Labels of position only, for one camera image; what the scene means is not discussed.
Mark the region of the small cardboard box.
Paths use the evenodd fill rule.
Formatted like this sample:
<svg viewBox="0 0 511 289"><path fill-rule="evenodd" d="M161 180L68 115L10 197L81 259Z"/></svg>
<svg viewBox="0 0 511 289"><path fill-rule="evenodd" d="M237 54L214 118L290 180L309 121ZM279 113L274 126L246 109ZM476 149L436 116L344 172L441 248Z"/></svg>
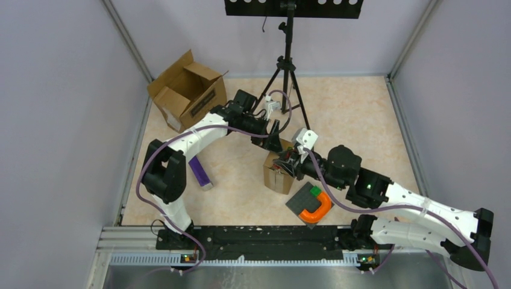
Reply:
<svg viewBox="0 0 511 289"><path fill-rule="evenodd" d="M294 177L273 163L277 158L277 153L270 152L263 163L264 185L276 193L288 195L294 182Z"/></svg>

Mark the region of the purple rectangular box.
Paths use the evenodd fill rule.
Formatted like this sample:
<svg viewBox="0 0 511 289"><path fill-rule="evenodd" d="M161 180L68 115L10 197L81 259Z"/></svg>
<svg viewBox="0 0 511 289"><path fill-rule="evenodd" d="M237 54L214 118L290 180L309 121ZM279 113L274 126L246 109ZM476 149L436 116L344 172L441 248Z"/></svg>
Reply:
<svg viewBox="0 0 511 289"><path fill-rule="evenodd" d="M195 176L195 179L197 180L199 186L204 190L210 190L213 188L213 183L208 177L205 169L203 168L202 164L200 163L197 156L194 156L189 161L189 166L192 170L193 175Z"/></svg>

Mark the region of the large cardboard express box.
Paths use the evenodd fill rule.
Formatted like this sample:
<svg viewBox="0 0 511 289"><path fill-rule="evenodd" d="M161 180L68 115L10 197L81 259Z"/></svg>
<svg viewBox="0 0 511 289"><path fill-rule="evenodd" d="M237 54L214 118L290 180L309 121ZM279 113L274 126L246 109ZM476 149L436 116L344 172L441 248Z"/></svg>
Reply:
<svg viewBox="0 0 511 289"><path fill-rule="evenodd" d="M227 103L223 75L184 53L147 86L167 126L176 132L195 125L213 107Z"/></svg>

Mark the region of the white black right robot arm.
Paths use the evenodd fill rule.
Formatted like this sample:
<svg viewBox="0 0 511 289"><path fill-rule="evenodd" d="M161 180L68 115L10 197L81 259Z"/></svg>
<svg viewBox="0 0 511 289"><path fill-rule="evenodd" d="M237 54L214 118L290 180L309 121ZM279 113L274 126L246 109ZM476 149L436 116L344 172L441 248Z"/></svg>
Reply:
<svg viewBox="0 0 511 289"><path fill-rule="evenodd" d="M493 212L460 210L436 202L361 167L362 159L338 145L327 158L317 152L288 148L274 164L300 180L322 182L325 189L346 189L346 199L360 217L352 223L353 239L361 248L375 244L416 247L447 256L473 271L488 268Z"/></svg>

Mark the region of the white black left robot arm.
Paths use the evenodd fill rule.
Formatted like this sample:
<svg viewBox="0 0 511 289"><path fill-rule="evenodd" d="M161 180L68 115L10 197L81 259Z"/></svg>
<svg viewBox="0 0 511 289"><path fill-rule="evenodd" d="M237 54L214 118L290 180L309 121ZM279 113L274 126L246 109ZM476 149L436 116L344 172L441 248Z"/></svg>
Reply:
<svg viewBox="0 0 511 289"><path fill-rule="evenodd" d="M203 149L231 132L251 137L254 145L279 152L279 122L267 130L272 112L281 108L282 102L270 94L257 99L238 90L234 99L225 105L213 107L195 125L167 141L153 140L146 151L138 185L144 185L154 198L153 206L165 218L165 225L172 230L171 242L179 249L192 244L193 232L189 229L192 219L181 197L187 184L187 165Z"/></svg>

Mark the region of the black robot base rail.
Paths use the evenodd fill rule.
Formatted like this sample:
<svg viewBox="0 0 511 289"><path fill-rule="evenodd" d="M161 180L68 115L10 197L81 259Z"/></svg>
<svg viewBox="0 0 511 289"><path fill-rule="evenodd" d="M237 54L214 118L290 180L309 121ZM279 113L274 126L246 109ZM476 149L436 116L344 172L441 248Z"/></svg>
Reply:
<svg viewBox="0 0 511 289"><path fill-rule="evenodd" d="M368 237L357 239L351 228L308 226L196 226L189 236L170 229L158 231L158 250L183 251L190 260L246 261L340 260L345 251L390 249Z"/></svg>

